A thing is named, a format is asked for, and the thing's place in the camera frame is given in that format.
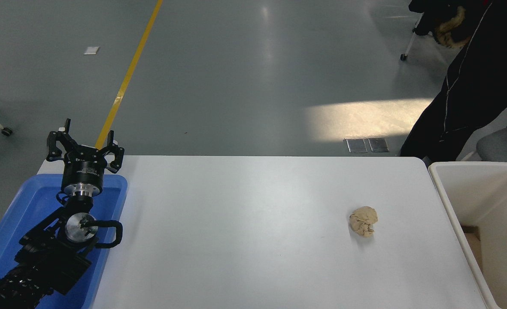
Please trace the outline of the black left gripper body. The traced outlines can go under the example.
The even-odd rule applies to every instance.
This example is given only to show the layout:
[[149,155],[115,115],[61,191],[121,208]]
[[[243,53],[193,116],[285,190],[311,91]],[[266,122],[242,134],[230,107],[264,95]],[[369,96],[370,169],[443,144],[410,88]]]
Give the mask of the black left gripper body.
[[64,155],[62,186],[83,183],[102,187],[106,166],[106,159],[98,149],[87,146],[69,148]]

